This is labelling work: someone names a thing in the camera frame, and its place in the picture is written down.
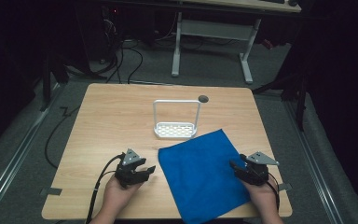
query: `white basket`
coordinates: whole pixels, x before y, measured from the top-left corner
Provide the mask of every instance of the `white basket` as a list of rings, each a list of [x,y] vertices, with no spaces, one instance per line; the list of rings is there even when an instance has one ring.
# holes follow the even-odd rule
[[[198,104],[196,120],[191,122],[157,122],[158,103],[194,103]],[[160,138],[192,138],[197,132],[197,121],[199,119],[201,102],[198,100],[156,100],[153,103],[154,109],[154,132]]]

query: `silver bracket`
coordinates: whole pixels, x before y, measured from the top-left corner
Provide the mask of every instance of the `silver bracket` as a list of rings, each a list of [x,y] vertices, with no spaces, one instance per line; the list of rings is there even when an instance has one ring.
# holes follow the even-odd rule
[[[139,161],[141,158],[142,157],[140,157],[131,148],[129,148],[129,149],[127,149],[127,153],[126,153],[126,156],[124,157],[122,164],[129,165],[129,164]]]
[[[272,158],[270,158],[269,156],[267,156],[266,154],[260,151],[257,151],[256,153],[247,156],[246,160],[252,161],[253,163],[256,164],[279,165],[277,161],[273,160]]]

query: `gray carpet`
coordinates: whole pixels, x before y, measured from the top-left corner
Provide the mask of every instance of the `gray carpet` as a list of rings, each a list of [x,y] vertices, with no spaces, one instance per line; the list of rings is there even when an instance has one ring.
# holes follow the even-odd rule
[[[169,43],[169,41],[160,42],[160,44],[165,45]],[[134,45],[134,42],[126,43],[127,47]],[[194,48],[194,45],[196,44],[192,43],[192,46],[185,47]],[[170,75],[172,46],[156,45],[154,48],[150,48],[139,44],[134,49],[142,53],[143,63],[131,77],[131,83],[146,81],[254,89],[275,78],[290,46],[281,46],[271,50],[260,45],[253,47],[249,58],[254,76],[254,84],[251,86],[244,83],[237,54],[216,53],[208,50],[208,48],[218,47],[212,44],[210,47],[203,45],[195,50],[184,49],[182,51],[181,74],[179,77],[172,78]],[[123,64],[119,69],[121,82],[127,82],[129,74],[138,66],[140,61],[141,57],[137,52],[129,49],[124,50]],[[98,70],[103,66],[93,63],[92,67]],[[42,188],[50,186],[55,175],[55,169],[45,159],[45,146],[54,128],[64,118],[62,107],[67,107],[68,111],[71,111],[79,106],[85,90],[91,82],[102,81],[71,76],[70,82],[66,86],[60,87],[61,94],[50,106],[49,112],[31,144],[28,155],[0,201],[0,223],[56,223],[58,221],[44,220],[41,217],[46,197],[40,196],[39,193]],[[119,78],[115,74],[111,83],[118,82]],[[35,92],[36,98],[13,120],[0,139],[0,176],[5,171],[27,130],[40,114],[38,110],[43,104],[41,85],[35,89]],[[275,157],[281,164],[282,178],[293,186],[293,189],[288,191],[288,195],[294,212],[290,217],[286,217],[284,222],[331,223],[310,175],[302,144],[297,136],[296,126],[293,125],[293,118],[287,111],[287,103],[281,101],[279,91],[268,91],[256,95],[255,100]],[[54,164],[58,164],[60,161],[75,119],[76,112],[65,119],[49,141],[48,157]],[[326,176],[327,185],[331,189],[344,223],[358,223],[356,195],[325,137],[310,98],[307,99],[304,125],[305,135],[315,157],[318,159],[322,173]],[[258,218],[247,218],[246,221],[260,223]],[[83,220],[73,220],[63,223],[83,222]],[[241,220],[222,220],[220,223],[241,223]]]

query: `table leg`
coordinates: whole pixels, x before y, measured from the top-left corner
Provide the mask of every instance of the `table leg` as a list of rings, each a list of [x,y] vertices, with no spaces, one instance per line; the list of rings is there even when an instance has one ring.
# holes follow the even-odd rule
[[[249,64],[248,64],[248,57],[251,52],[252,45],[255,42],[255,36],[257,35],[257,31],[258,31],[258,27],[260,26],[260,22],[261,22],[261,19],[257,19],[255,21],[252,32],[250,33],[250,36],[249,36],[248,46],[246,47],[246,51],[244,53],[240,54],[242,71],[243,71],[243,75],[245,76],[245,82],[247,84],[253,83],[252,74],[251,74],[251,71],[249,69]]]
[[[180,38],[182,33],[182,12],[178,12],[178,22],[176,25],[176,45],[175,52],[173,53],[172,62],[172,77],[179,76],[179,65],[180,65]]]

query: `wrist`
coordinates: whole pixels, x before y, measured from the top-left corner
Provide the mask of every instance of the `wrist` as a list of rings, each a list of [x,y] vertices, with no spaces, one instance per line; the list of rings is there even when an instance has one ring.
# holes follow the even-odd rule
[[[283,221],[276,209],[260,211],[261,222],[263,224],[282,224]]]
[[[91,221],[91,223],[112,224],[115,221],[115,219],[116,219],[116,214],[101,209],[100,212]]]

